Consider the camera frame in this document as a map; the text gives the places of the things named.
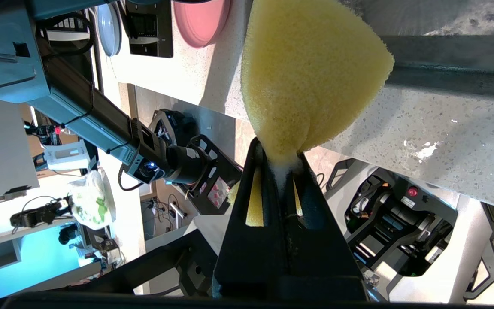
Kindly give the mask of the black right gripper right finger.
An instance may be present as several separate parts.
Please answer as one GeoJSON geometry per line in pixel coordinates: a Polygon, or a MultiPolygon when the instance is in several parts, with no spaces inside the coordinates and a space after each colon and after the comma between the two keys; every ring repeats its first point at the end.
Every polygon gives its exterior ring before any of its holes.
{"type": "Polygon", "coordinates": [[[287,176],[287,298],[368,301],[359,267],[306,161],[287,176]]]}

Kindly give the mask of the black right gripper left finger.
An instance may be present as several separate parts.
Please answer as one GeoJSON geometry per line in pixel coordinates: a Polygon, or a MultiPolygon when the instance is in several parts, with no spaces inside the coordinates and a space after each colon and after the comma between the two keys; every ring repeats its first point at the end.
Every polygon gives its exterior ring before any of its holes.
{"type": "Polygon", "coordinates": [[[245,159],[239,189],[212,279],[215,298],[272,298],[287,266],[276,181],[259,139],[245,159]],[[261,227],[246,223],[253,190],[262,200],[261,227]]]}

